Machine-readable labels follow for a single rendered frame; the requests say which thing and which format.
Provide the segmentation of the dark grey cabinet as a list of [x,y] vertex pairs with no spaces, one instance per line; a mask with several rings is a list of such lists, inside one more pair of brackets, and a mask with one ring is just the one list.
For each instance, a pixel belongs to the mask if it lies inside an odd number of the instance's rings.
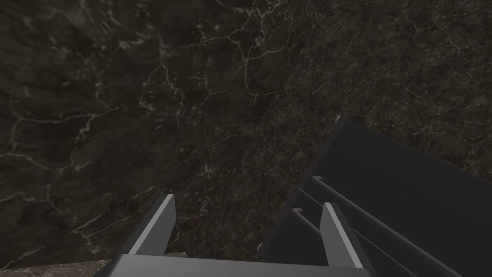
[[447,277],[312,176],[341,193],[463,277],[492,277],[492,183],[346,118],[327,140],[259,247],[267,263],[327,266],[320,246],[291,210],[320,228],[322,205],[336,203],[352,229],[417,277]]

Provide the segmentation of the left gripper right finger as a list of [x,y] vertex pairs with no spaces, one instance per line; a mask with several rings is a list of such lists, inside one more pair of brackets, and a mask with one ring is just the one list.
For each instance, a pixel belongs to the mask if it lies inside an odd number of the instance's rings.
[[320,234],[329,266],[373,269],[363,246],[336,203],[323,204]]

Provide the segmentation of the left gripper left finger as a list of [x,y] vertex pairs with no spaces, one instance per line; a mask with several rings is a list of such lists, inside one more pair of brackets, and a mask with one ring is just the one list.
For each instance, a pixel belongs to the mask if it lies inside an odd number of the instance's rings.
[[161,194],[124,243],[119,254],[164,255],[175,222],[174,195]]

